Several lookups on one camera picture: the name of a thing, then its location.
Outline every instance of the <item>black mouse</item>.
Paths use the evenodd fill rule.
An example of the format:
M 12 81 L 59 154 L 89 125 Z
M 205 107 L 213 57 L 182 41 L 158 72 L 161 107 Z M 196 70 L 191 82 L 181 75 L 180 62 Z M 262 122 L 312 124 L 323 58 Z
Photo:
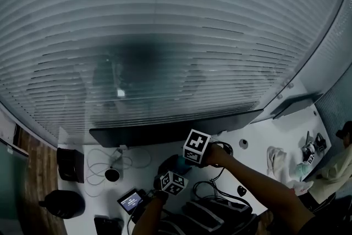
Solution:
M 246 188 L 242 187 L 241 185 L 237 187 L 237 193 L 243 197 L 246 194 L 247 190 Z

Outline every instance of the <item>window blind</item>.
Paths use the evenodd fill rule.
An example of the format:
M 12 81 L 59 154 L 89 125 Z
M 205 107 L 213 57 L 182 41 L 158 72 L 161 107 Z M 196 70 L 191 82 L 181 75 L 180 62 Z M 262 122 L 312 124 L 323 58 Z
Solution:
M 263 108 L 339 0 L 0 0 L 1 102 L 35 132 Z

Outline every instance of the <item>beige shirt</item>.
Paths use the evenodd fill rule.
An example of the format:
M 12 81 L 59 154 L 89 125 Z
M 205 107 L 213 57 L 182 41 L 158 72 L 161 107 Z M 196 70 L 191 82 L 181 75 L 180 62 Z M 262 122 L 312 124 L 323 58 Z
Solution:
M 309 181 L 314 181 L 309 193 L 318 204 L 324 202 L 335 193 L 352 175 L 352 145 L 337 154 L 321 170 L 317 171 Z

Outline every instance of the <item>white table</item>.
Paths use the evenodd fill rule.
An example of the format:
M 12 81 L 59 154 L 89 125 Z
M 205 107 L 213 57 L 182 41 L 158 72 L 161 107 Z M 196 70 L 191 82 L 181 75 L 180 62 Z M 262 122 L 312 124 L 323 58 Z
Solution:
M 243 129 L 235 130 L 233 132 L 223 133 L 219 136 L 220 140 L 228 142 L 234 149 L 234 157 L 247 166 L 266 174 L 267 172 L 267 148 L 269 146 L 281 147 L 288 153 L 290 160 L 290 170 L 301 162 L 302 153 L 300 148 L 305 144 L 307 131 L 310 135 L 315 137 L 318 132 L 327 141 L 327 152 L 331 143 L 322 120 L 316 110 L 315 106 L 301 110 L 297 113 L 282 117 L 279 120 L 266 120 L 254 124 L 250 124 Z M 246 139 L 249 147 L 243 150 L 239 146 L 239 140 Z M 159 165 L 168 157 L 174 154 L 182 155 L 182 146 L 184 142 L 158 144 L 145 146 L 152 157 L 151 164 L 144 169 L 130 168 L 123 172 L 122 179 L 115 183 L 105 181 L 99 187 L 89 186 L 88 184 L 78 184 L 66 182 L 58 177 L 59 189 L 75 190 L 80 192 L 86 202 L 86 210 L 83 215 L 64 220 L 68 235 L 84 234 L 96 235 L 94 217 L 96 215 L 108 216 L 109 218 L 122 218 L 125 224 L 128 221 L 128 214 L 119 206 L 117 200 L 125 193 L 133 188 L 144 189 L 146 191 L 152 189 L 153 178 L 157 173 Z M 88 152 L 93 148 L 99 148 L 108 154 L 111 154 L 113 148 L 103 148 L 99 145 L 83 145 L 69 146 L 71 149 L 78 149 L 87 157 Z M 90 155 L 90 163 L 106 162 L 108 158 L 103 155 L 92 153 Z M 137 165 L 141 165 L 147 161 L 147 155 L 142 150 L 131 150 L 124 153 L 124 156 L 131 157 L 134 161 L 138 161 Z M 321 160 L 322 155 L 316 155 L 311 166 L 313 169 Z M 185 177 L 189 179 L 189 184 L 186 191 L 183 191 L 178 196 L 170 196 L 166 205 L 166 209 L 171 212 L 178 212 L 186 201 L 190 200 L 191 190 L 194 183 L 198 181 L 209 180 L 215 177 L 220 172 L 219 168 L 207 167 L 203 169 L 193 168 Z M 217 180 L 217 186 L 220 190 L 238 196 L 237 187 L 240 183 L 227 171 L 224 171 L 221 178 Z M 103 189 L 99 197 L 91 198 L 85 193 L 85 189 L 91 195 L 97 195 Z M 200 188 L 201 193 L 211 194 L 211 189 Z M 266 208 L 261 205 L 249 191 L 244 195 L 243 199 L 247 200 L 254 213 L 261 214 Z

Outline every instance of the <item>table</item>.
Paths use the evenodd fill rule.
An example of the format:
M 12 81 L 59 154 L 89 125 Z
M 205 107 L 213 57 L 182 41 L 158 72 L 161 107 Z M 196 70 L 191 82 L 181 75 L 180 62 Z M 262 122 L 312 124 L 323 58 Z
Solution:
M 233 132 L 222 133 L 218 139 L 228 142 L 234 149 L 234 157 L 245 165 L 266 174 L 267 172 L 267 148 L 269 146 L 281 147 L 288 153 L 290 160 L 290 171 L 301 162 L 302 153 L 300 148 L 305 144 L 307 131 L 310 131 L 311 136 L 316 136 L 318 132 L 327 141 L 325 153 L 330 149 L 331 142 L 322 123 L 322 120 L 313 105 L 309 108 L 293 113 L 289 116 L 282 117 L 278 120 L 266 120 L 254 124 L 250 124 L 243 129 Z M 246 139 L 249 146 L 243 150 L 239 146 L 239 140 Z M 58 177 L 59 189 L 74 190 L 79 192 L 85 199 L 86 210 L 83 215 L 64 220 L 67 234 L 84 234 L 96 235 L 94 217 L 95 215 L 108 216 L 109 218 L 119 217 L 124 220 L 125 224 L 128 221 L 128 214 L 119 206 L 117 200 L 125 193 L 133 188 L 144 189 L 146 191 L 152 189 L 153 178 L 157 173 L 159 165 L 168 157 L 174 154 L 182 155 L 182 146 L 184 142 L 167 143 L 144 146 L 151 155 L 151 164 L 144 169 L 130 168 L 123 171 L 122 178 L 115 183 L 105 181 L 104 187 L 92 188 L 88 184 L 79 184 L 63 181 Z M 83 145 L 83 146 L 64 146 L 70 149 L 78 149 L 85 154 L 85 159 L 91 149 L 99 148 L 108 154 L 112 154 L 114 148 L 103 148 L 100 145 Z M 136 165 L 142 165 L 147 161 L 147 154 L 143 150 L 135 149 L 126 151 L 124 156 L 132 158 L 138 162 Z M 311 170 L 320 162 L 323 155 L 316 155 Z M 107 156 L 103 153 L 90 155 L 90 163 L 106 162 Z M 188 187 L 178 196 L 170 196 L 165 208 L 171 212 L 178 212 L 186 201 L 190 200 L 191 189 L 194 183 L 198 181 L 209 180 L 215 177 L 220 172 L 219 168 L 193 168 L 185 177 L 189 180 Z M 217 186 L 220 190 L 238 196 L 237 187 L 241 185 L 230 173 L 224 171 Z M 91 198 L 85 193 L 85 188 L 88 193 L 99 194 L 100 196 Z M 210 188 L 200 188 L 200 193 L 211 194 Z M 247 191 L 243 199 L 248 201 L 254 213 L 261 214 L 266 211 L 266 208 L 260 204 L 253 195 Z M 123 234 L 127 234 L 127 229 L 124 227 Z

